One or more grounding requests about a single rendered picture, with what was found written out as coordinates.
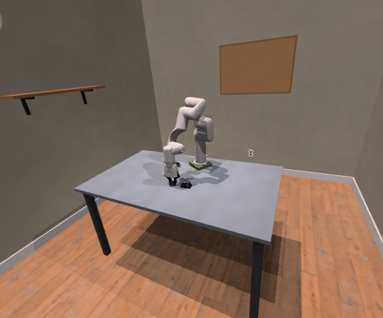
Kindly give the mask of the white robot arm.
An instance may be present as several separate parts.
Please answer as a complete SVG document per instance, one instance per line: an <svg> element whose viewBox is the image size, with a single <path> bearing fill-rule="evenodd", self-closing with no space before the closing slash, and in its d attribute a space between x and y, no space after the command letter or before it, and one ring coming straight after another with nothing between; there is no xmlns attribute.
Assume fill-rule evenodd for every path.
<svg viewBox="0 0 383 318"><path fill-rule="evenodd" d="M206 143L214 139L214 125L210 118L204 117L203 111L206 108L206 101L201 98L187 97L184 100L186 107L181 107L178 112L177 122L175 129L169 135L167 146L163 148L164 162L166 165L177 164L175 162L175 155L184 152L185 147L183 144L177 143L177 137L180 133L185 132L188 127L188 121L193 120L194 126L197 128L193 132L195 140L195 165L206 165L208 161L206 158ZM174 143L175 142L175 143ZM206 156L206 157L205 157Z"/></svg>

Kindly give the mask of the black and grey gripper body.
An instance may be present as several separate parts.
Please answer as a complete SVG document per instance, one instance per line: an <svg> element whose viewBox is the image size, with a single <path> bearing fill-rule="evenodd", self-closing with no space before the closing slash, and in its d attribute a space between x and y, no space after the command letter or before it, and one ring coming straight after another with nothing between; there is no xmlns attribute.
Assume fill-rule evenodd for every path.
<svg viewBox="0 0 383 318"><path fill-rule="evenodd" d="M179 172L177 164L175 163L174 165L166 165L164 164L164 175L165 177L172 177L176 178L177 177L177 172Z"/></svg>

